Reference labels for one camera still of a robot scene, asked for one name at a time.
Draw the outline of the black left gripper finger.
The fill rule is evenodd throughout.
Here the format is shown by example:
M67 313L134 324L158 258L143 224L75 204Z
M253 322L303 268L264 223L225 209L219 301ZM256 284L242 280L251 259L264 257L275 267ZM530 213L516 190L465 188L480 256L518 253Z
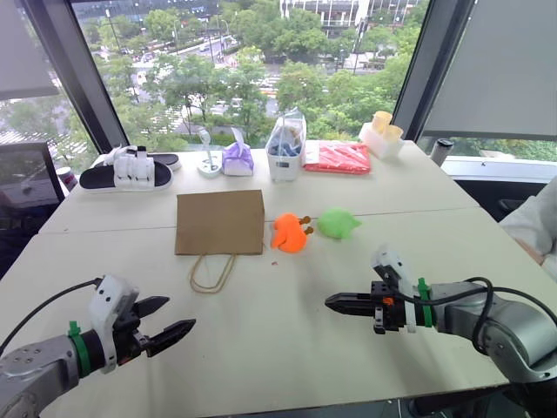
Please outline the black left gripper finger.
M161 333L149 337L145 346L147 356L156 356L179 343L193 329L196 322L195 319L180 320L166 327Z
M167 296L151 296L134 303L134 313L138 318L154 314L170 300Z

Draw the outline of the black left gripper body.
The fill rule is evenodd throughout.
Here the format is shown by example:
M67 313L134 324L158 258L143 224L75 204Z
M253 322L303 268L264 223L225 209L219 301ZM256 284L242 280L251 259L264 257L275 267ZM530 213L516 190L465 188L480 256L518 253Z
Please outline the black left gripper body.
M151 340L138 330L141 319L147 315L149 313L146 303L134 303L130 310L122 312L117 317L112 328L112 336L119 366L132 361L143 352L151 357Z

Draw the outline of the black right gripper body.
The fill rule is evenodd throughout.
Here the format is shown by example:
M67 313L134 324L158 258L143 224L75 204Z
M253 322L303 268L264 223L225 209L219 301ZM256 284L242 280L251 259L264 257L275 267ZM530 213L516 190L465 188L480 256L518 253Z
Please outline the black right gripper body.
M396 287L373 281L370 297L374 333L398 332L406 325L405 301L398 296Z

